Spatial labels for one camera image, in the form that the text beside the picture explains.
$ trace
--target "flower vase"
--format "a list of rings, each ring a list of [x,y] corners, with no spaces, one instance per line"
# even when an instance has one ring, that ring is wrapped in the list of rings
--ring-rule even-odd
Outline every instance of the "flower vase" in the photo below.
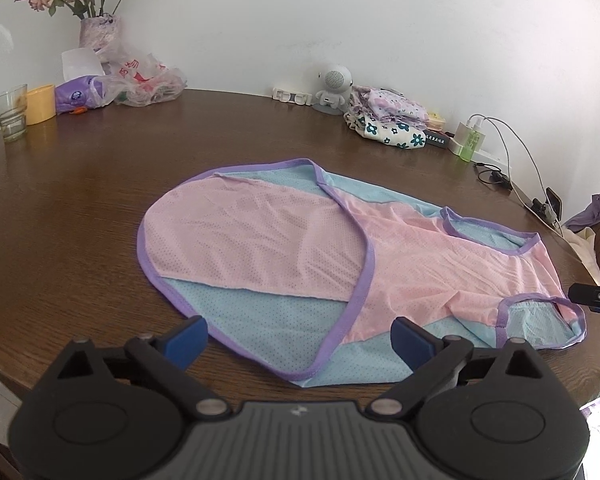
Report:
[[[120,18],[111,14],[80,21],[80,47],[92,48],[101,63],[112,60],[120,44]]]

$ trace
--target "smartphone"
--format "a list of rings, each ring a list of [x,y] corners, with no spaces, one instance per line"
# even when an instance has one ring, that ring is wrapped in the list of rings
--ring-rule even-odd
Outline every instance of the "smartphone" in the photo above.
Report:
[[[558,217],[558,222],[562,220],[562,200],[557,195],[557,193],[548,187],[546,189],[546,195],[549,199],[549,204],[551,204],[552,209],[555,212],[555,215]]]

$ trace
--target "purple tissue pack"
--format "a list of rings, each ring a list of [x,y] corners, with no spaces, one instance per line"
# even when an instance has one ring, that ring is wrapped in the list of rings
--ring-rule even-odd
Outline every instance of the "purple tissue pack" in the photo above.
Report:
[[[72,112],[76,108],[99,108],[102,106],[102,83],[94,75],[85,75],[56,87],[56,113]]]

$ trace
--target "metal screw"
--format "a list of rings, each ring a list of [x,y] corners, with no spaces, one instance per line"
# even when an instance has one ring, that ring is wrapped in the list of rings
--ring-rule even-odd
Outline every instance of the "metal screw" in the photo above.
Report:
[[[203,399],[196,404],[196,410],[208,416],[222,415],[227,408],[226,402],[222,399]]]
[[[397,415],[402,411],[402,404],[395,399],[376,399],[369,407],[378,415]]]

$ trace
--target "charging cable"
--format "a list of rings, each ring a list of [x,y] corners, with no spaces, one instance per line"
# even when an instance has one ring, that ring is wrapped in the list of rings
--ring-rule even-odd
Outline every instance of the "charging cable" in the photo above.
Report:
[[[474,124],[474,128],[479,128],[482,124],[482,120],[485,121],[489,121],[493,127],[496,129],[496,131],[498,132],[498,135],[500,136],[500,140],[502,141],[502,145],[504,146],[504,151],[507,154],[507,176],[509,178],[509,180],[511,179],[511,164],[510,164],[510,159],[509,159],[509,149],[507,148],[507,143],[504,140],[504,136],[502,135],[502,132],[500,131],[498,125],[494,122],[497,121],[501,124],[504,124],[510,131],[512,134],[514,134],[514,136],[516,137],[517,140],[520,141],[520,144],[522,144],[522,146],[524,147],[524,149],[526,150],[527,155],[529,156],[529,158],[531,159],[532,164],[534,165],[534,168],[536,168],[536,173],[538,174],[538,180],[540,181],[540,186],[542,187],[542,192],[544,193],[544,197],[546,198],[546,204],[549,207],[549,211],[551,212],[551,218],[547,218],[546,220],[549,221],[550,219],[553,220],[550,224],[550,227],[552,228],[552,230],[560,237],[564,239],[564,233],[562,232],[562,226],[560,225],[560,222],[557,222],[557,214],[554,211],[553,206],[551,205],[551,201],[549,200],[549,197],[546,193],[546,189],[544,188],[544,183],[542,182],[542,176],[540,176],[540,170],[538,170],[538,165],[536,164],[533,156],[531,155],[531,152],[529,151],[528,147],[526,146],[526,144],[524,143],[524,141],[522,139],[520,139],[520,136],[515,132],[515,130],[509,126],[505,121],[498,119],[496,117],[487,117],[484,116],[482,114],[474,114],[471,117],[469,117],[469,120],[467,121],[467,124],[471,121],[471,119],[473,119],[474,117],[478,117],[478,119],[475,121]],[[540,215],[538,215],[538,213],[536,213],[533,209],[531,209],[524,200],[522,200],[522,198],[520,197],[520,194],[518,193],[518,190],[516,189],[516,186],[511,186],[513,189],[513,192],[516,194],[516,196],[518,197],[518,200],[520,200],[520,203],[527,209],[529,210],[529,212],[535,216],[536,218],[538,218],[539,221],[541,221],[543,224],[547,224],[547,222],[545,220],[543,220]]]
[[[496,165],[487,164],[484,162],[474,162],[474,167],[486,168],[486,170],[478,171],[477,176],[478,176],[478,180],[481,183],[487,184],[488,186],[500,186],[509,191],[511,191],[513,189],[513,186],[511,185],[511,181],[509,180],[509,177],[507,175],[505,175],[504,173],[502,173],[502,170],[499,167],[497,167]],[[490,182],[480,178],[480,176],[484,175],[485,173],[491,173],[491,181]]]

